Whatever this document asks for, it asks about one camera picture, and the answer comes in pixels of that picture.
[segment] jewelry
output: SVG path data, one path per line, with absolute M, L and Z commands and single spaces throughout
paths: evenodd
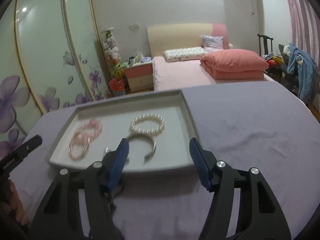
M 86 133 L 86 135 L 90 138 L 90 141 L 93 142 L 101 133 L 102 133 L 102 123 L 100 123 L 97 119 L 90 119 L 89 123 L 84 124 L 79 128 L 80 130 L 94 129 L 93 133 Z
M 160 126 L 157 129 L 138 129 L 136 127 L 136 125 L 138 123 L 144 122 L 144 121 L 154 121 L 157 122 Z M 134 119 L 131 123 L 129 132 L 131 133 L 135 133 L 135 134 L 146 134 L 149 135 L 151 137 L 153 136 L 157 136 L 160 133 L 162 133 L 164 130 L 164 119 L 162 116 L 160 116 L 159 114 L 144 114 L 144 115 L 140 115 L 139 117 L 137 117 L 136 119 Z
M 156 153 L 156 142 L 154 141 L 154 139 L 153 139 L 153 137 L 151 135 L 148 135 L 148 134 L 145 134 L 145 133 L 132 133 L 126 139 L 128 141 L 130 141 L 131 139 L 136 138 L 136 137 L 145 137 L 145 138 L 149 139 L 151 141 L 152 145 L 153 145 L 152 151 L 144 156 L 144 161 L 147 162 Z
M 83 147 L 81 154 L 74 155 L 72 153 L 74 144 L 80 145 Z M 89 148 L 89 144 L 90 144 L 90 137 L 83 130 L 77 129 L 75 131 L 75 133 L 73 134 L 73 137 L 72 137 L 71 142 L 69 144 L 69 152 L 68 152 L 69 157 L 75 161 L 82 159 Z

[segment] pink curtain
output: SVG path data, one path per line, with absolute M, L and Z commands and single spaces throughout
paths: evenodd
M 292 22 L 292 42 L 310 54 L 319 66 L 320 20 L 308 0 L 288 0 L 288 2 Z

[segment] cream headboard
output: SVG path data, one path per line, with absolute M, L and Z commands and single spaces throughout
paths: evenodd
M 151 55 L 163 56 L 168 49 L 202 46 L 201 35 L 212 35 L 210 23 L 183 23 L 147 28 Z

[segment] headboard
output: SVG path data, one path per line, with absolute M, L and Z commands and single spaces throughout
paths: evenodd
M 201 35 L 223 36 L 223 48 L 229 49 L 227 28 L 223 24 L 183 23 L 147 28 L 152 57 L 163 56 L 168 49 L 202 46 Z

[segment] white tray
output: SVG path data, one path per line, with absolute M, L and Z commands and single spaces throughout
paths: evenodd
M 147 113 L 159 114 L 165 120 L 164 131 L 155 137 L 156 154 L 144 163 L 144 155 L 150 152 L 151 144 L 143 138 L 130 141 L 130 162 L 125 165 L 124 172 L 162 171 L 193 165 L 189 141 L 198 136 L 180 90 L 119 98 L 77 108 L 56 138 L 49 153 L 49 162 L 60 167 L 85 169 L 93 162 L 101 161 L 106 148 L 115 150 L 121 139 L 129 135 L 132 120 Z M 102 133 L 90 143 L 83 159 L 73 161 L 68 156 L 73 133 L 91 118 L 101 121 Z M 152 129 L 157 124 L 143 122 L 137 127 Z

